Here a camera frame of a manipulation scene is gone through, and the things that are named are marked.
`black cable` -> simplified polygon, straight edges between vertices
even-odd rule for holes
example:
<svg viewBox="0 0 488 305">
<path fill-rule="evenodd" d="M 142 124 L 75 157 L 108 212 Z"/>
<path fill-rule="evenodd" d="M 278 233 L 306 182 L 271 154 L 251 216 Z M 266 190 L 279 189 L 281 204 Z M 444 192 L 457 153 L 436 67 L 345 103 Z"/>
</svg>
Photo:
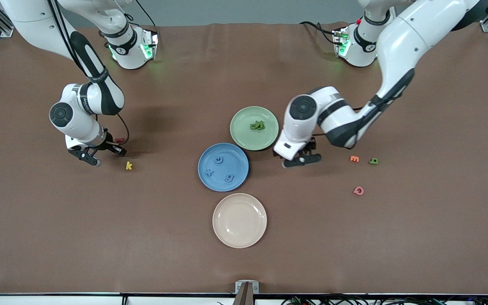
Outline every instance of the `black cable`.
<svg viewBox="0 0 488 305">
<path fill-rule="evenodd" d="M 120 116 L 120 114 L 116 114 L 116 115 L 118 116 L 118 118 L 120 118 L 120 120 L 122 120 L 122 123 L 124 123 L 125 131 L 128 133 L 128 136 L 125 138 L 124 143 L 120 144 L 120 145 L 124 145 L 129 141 L 129 128 L 128 125 L 125 123 L 124 119 L 122 119 L 122 116 Z"/>
<path fill-rule="evenodd" d="M 60 20 L 62 20 L 62 23 L 64 25 L 65 32 L 64 32 L 64 30 L 61 27 L 60 20 L 58 20 L 58 17 L 56 15 L 56 10 L 55 10 L 55 8 L 54 8 L 54 6 L 52 4 L 52 1 L 51 0 L 47 0 L 47 2 L 48 2 L 48 6 L 50 6 L 50 11 L 52 12 L 52 15 L 54 16 L 54 21 L 56 22 L 56 26 L 58 26 L 58 30 L 60 32 L 61 38 L 64 41 L 65 47 L 67 48 L 67 51 L 69 52 L 69 55 L 71 56 L 71 58 L 73 59 L 73 61 L 75 62 L 75 64 L 80 68 L 80 70 L 83 73 L 86 73 L 84 71 L 84 69 L 82 68 L 82 65 L 78 62 L 78 58 L 76 57 L 76 53 L 75 53 L 75 51 L 73 49 L 73 46 L 69 42 L 70 41 L 69 32 L 67 31 L 67 28 L 65 26 L 65 22 L 63 22 L 63 16 L 61 15 L 61 10 L 59 8 L 58 3 L 56 2 L 56 6 L 57 6 L 58 11 L 59 11 Z"/>
<path fill-rule="evenodd" d="M 325 297 L 319 297 L 319 305 L 331 305 L 330 300 Z"/>
<path fill-rule="evenodd" d="M 304 301 L 306 301 L 306 303 L 308 303 L 308 305 L 317 305 L 314 301 L 312 301 L 311 299 L 304 299 Z"/>
<path fill-rule="evenodd" d="M 144 14 L 146 14 L 148 16 L 148 19 L 150 19 L 150 21 L 152 22 L 152 25 L 155 27 L 155 22 L 152 20 L 152 18 L 150 17 L 150 14 L 148 14 L 146 12 L 146 10 L 141 6 L 141 2 L 139 2 L 139 0 L 135 0 L 137 2 L 137 4 L 142 8 Z"/>
<path fill-rule="evenodd" d="M 320 28 L 317 25 L 314 25 L 310 21 L 302 21 L 301 23 L 299 23 L 299 25 L 311 25 L 312 27 L 314 27 L 318 31 L 323 31 L 323 33 L 330 33 L 330 34 L 332 34 L 331 31 L 324 30 L 323 28 Z"/>
<path fill-rule="evenodd" d="M 322 135 L 325 135 L 325 133 L 318 133 L 316 135 L 322 136 Z M 344 302 L 347 302 L 350 305 L 354 305 L 352 303 L 352 301 L 355 302 L 356 305 L 362 305 L 362 303 L 360 303 L 358 300 L 356 300 L 356 297 L 348 296 L 348 295 L 344 295 L 344 294 L 331 294 L 331 295 L 327 295 L 324 297 L 327 297 L 330 305 L 340 305 L 341 303 L 344 303 Z M 340 299 L 340 301 L 338 301 L 337 303 L 333 303 L 333 301 L 331 301 L 332 299 Z"/>
<path fill-rule="evenodd" d="M 453 299 L 454 297 L 455 297 L 455 295 L 452 295 L 451 297 L 449 297 L 449 299 L 445 300 L 444 303 L 451 301 L 451 299 Z"/>
<path fill-rule="evenodd" d="M 320 31 L 321 34 L 323 34 L 323 37 L 325 37 L 325 39 L 327 39 L 327 41 L 329 41 L 330 43 L 332 44 L 336 44 L 337 46 L 341 46 L 342 43 L 340 42 L 335 42 L 333 40 L 330 40 L 329 37 L 327 37 L 327 34 L 333 34 L 333 31 L 338 31 L 339 29 L 342 29 L 344 27 L 340 27 L 340 28 L 337 28 L 337 29 L 333 29 L 333 31 L 327 31 L 325 29 L 323 29 L 323 27 L 321 26 L 321 24 L 318 22 L 316 25 L 314 25 L 313 23 L 311 23 L 310 21 L 302 21 L 301 23 L 299 23 L 300 25 L 312 25 L 312 27 L 314 27 L 316 30 Z"/>
<path fill-rule="evenodd" d="M 124 13 L 124 16 L 128 19 L 128 21 L 135 20 L 135 18 L 133 16 L 131 16 L 130 14 L 128 14 L 128 13 Z M 140 25 L 138 23 L 130 22 L 129 24 L 130 25 L 137 25 L 137 27 L 140 27 Z"/>
<path fill-rule="evenodd" d="M 481 302 L 482 304 L 484 304 L 484 305 L 488 305 L 488 299 L 487 299 L 486 297 L 482 297 L 482 298 L 480 299 L 480 302 Z"/>
<path fill-rule="evenodd" d="M 404 304 L 404 303 L 410 303 L 409 301 L 398 301 L 398 302 L 391 302 L 391 303 L 387 303 L 386 305 L 397 305 L 397 304 Z"/>
<path fill-rule="evenodd" d="M 356 295 L 354 295 L 353 297 L 356 299 L 356 301 L 357 301 L 357 299 L 360 299 L 361 301 L 364 301 L 364 303 L 365 303 L 366 305 L 370 305 L 370 304 L 368 303 L 368 301 L 367 301 L 366 299 L 363 299 L 362 297 L 358 297 L 358 296 L 356 296 Z"/>
</svg>

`brown table surface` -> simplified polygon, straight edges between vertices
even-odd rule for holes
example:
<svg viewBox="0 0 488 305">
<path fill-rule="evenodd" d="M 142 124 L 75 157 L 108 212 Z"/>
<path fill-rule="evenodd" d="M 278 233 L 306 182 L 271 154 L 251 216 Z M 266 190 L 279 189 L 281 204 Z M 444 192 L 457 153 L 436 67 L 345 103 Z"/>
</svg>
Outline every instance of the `brown table surface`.
<svg viewBox="0 0 488 305">
<path fill-rule="evenodd" d="M 209 25 L 162 28 L 157 61 L 126 71 L 97 29 L 80 31 L 125 93 L 129 153 L 100 152 L 100 168 L 68 154 L 48 110 L 85 78 L 19 33 L 2 39 L 0 293 L 223 292 L 243 278 L 264 293 L 488 293 L 488 33 L 478 25 L 423 57 L 354 150 L 321 138 L 324 160 L 294 169 L 270 149 L 248 151 L 250 175 L 231 193 L 257 197 L 269 223 L 241 250 L 213 232 L 230 193 L 202 185 L 201 153 L 232 142 L 229 122 L 246 106 L 282 124 L 292 97 L 322 85 L 363 105 L 381 82 L 377 62 L 350 67 L 304 25 Z M 125 135 L 118 118 L 99 120 Z"/>
</svg>

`blue plate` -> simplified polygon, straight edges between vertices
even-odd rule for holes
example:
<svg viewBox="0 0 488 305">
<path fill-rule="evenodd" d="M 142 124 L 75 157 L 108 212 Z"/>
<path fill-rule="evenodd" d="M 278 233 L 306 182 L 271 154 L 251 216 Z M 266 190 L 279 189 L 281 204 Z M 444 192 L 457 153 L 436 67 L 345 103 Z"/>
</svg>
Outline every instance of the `blue plate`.
<svg viewBox="0 0 488 305">
<path fill-rule="evenodd" d="M 209 189 L 232 191 L 246 180 L 250 163 L 240 147 L 219 143 L 203 152 L 197 169 L 199 178 Z"/>
</svg>

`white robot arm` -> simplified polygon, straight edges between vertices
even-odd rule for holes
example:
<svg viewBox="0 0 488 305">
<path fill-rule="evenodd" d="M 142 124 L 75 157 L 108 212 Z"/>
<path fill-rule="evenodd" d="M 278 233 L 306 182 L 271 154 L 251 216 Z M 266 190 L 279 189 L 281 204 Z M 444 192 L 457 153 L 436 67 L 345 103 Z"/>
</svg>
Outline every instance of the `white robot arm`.
<svg viewBox="0 0 488 305">
<path fill-rule="evenodd" d="M 363 17 L 358 23 L 337 31 L 335 42 L 340 44 L 335 46 L 337 56 L 356 67 L 372 64 L 377 55 L 376 43 L 380 33 L 395 19 L 393 6 L 410 1 L 358 0 L 364 9 Z"/>
<path fill-rule="evenodd" d="M 359 112 L 334 87 L 298 95 L 287 106 L 274 152 L 284 166 L 320 160 L 312 133 L 318 124 L 329 142 L 351 149 L 412 81 L 418 60 L 451 31 L 480 0 L 417 0 L 380 34 L 377 42 L 382 85 Z"/>
<path fill-rule="evenodd" d="M 124 108 L 124 95 L 87 38 L 68 23 L 53 0 L 1 2 L 26 41 L 74 60 L 89 80 L 84 84 L 67 85 L 60 101 L 49 112 L 52 125 L 66 135 L 70 154 L 93 166 L 101 164 L 93 156 L 98 150 L 108 149 L 125 155 L 126 150 L 113 143 L 112 135 L 92 117 L 94 114 L 118 114 Z"/>
<path fill-rule="evenodd" d="M 137 69 L 155 57 L 157 32 L 130 25 L 122 7 L 132 0 L 58 0 L 60 5 L 99 28 L 112 58 L 124 69 Z"/>
</svg>

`gray wall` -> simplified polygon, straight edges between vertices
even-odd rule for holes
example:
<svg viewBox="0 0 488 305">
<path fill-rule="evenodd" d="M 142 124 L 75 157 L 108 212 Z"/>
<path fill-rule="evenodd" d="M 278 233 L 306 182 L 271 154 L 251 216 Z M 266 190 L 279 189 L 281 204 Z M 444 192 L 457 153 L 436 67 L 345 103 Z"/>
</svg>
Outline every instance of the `gray wall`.
<svg viewBox="0 0 488 305">
<path fill-rule="evenodd" d="M 139 0 L 156 25 L 209 25 L 211 23 L 333 23 L 361 17 L 357 0 Z M 140 25 L 151 22 L 134 0 L 124 10 Z M 91 27 L 71 12 L 75 27 Z"/>
</svg>

